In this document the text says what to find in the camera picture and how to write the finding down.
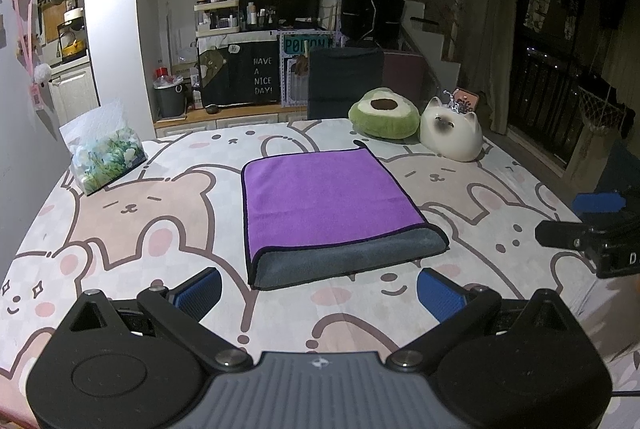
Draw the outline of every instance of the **gray trash bin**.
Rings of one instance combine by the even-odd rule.
[[[184,113],[185,93],[183,81],[169,86],[154,88],[156,90],[156,101],[160,107],[162,118],[180,116]]]

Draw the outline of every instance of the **gray ribbed panel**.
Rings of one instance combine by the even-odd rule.
[[[320,359],[328,364],[318,365]],[[246,373],[218,377],[174,429],[469,429],[419,375],[377,353],[264,353]]]

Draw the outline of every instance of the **cartoon bear print tablecloth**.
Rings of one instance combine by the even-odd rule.
[[[241,170],[278,154],[367,148],[450,240],[420,261],[346,277],[255,291],[247,285]],[[485,141],[478,162],[460,163],[417,141],[363,138],[345,119],[239,126],[144,144],[148,161],[84,196],[68,171],[27,233],[0,288],[0,413],[35,426],[26,377],[82,290],[133,298],[206,268],[222,274],[220,303],[201,321],[255,361],[264,350],[366,351],[384,359],[437,324],[420,304],[420,268],[504,297],[558,290],[579,304],[594,282],[589,261],[544,249],[542,219],[574,215],[531,174]]]

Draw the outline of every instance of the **green plush toy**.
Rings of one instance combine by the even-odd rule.
[[[416,132],[420,114],[404,96],[388,88],[378,88],[351,106],[349,120],[359,132],[399,140]]]

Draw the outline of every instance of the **tissue pack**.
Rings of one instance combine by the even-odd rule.
[[[71,172],[89,195],[146,160],[140,138],[124,120],[122,104],[92,109],[60,128]]]

